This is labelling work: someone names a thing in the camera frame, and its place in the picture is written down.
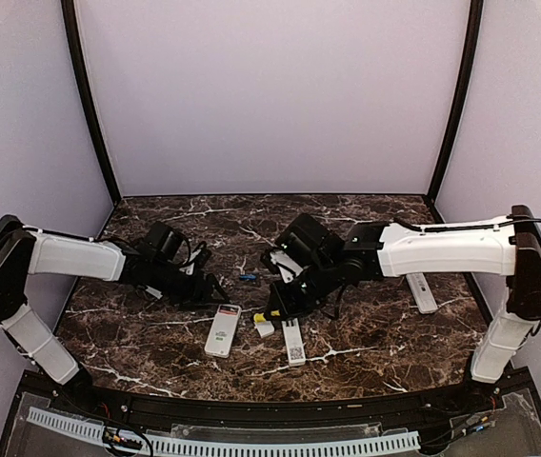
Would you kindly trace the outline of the white square battery cover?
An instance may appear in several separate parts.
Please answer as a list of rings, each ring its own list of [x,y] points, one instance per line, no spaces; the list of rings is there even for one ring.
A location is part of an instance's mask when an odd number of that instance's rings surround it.
[[[269,321],[255,322],[254,327],[261,338],[269,337],[275,332],[273,323]]]

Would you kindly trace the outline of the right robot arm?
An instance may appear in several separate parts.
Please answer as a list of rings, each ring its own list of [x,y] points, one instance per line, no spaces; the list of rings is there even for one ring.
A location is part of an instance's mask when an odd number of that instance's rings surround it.
[[[479,272],[506,279],[507,296],[471,357],[470,374],[451,403],[471,413],[489,396],[488,384],[503,375],[511,357],[541,324],[541,218],[525,205],[489,220],[414,225],[399,219],[365,222],[346,237],[299,214],[261,257],[274,274],[290,280],[270,285],[257,323],[289,321],[324,306],[334,292],[364,281],[414,273]]]

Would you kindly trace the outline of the yellow handled screwdriver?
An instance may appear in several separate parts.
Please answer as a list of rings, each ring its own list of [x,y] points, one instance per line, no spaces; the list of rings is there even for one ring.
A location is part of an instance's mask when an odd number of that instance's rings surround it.
[[[255,313],[253,315],[254,323],[263,323],[263,322],[280,322],[283,320],[283,316],[279,310],[264,311],[260,313]]]

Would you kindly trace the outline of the slim white remote control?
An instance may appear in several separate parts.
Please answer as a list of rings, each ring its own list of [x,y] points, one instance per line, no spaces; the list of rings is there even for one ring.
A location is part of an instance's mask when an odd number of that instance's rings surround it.
[[[282,329],[290,367],[300,367],[306,363],[306,354],[297,318],[282,321]]]

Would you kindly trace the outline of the white TCL air-conditioner remote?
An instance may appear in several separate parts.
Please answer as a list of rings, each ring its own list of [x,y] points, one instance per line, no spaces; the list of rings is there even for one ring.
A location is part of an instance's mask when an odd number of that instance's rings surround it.
[[[238,315],[226,315],[219,313],[217,309],[204,346],[204,351],[209,356],[228,358],[242,309],[240,306],[230,304],[220,305],[218,308],[222,306],[239,307],[240,313]]]

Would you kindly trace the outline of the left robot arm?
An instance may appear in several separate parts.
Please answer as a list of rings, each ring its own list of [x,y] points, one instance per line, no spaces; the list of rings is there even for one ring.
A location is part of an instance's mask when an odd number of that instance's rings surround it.
[[[80,415],[100,407],[89,375],[31,308],[26,283],[35,274],[58,274],[116,282],[141,289],[177,306],[229,301],[217,278],[204,271],[211,252],[192,246],[185,234],[162,222],[134,242],[96,240],[0,219],[0,328],[52,381]]]

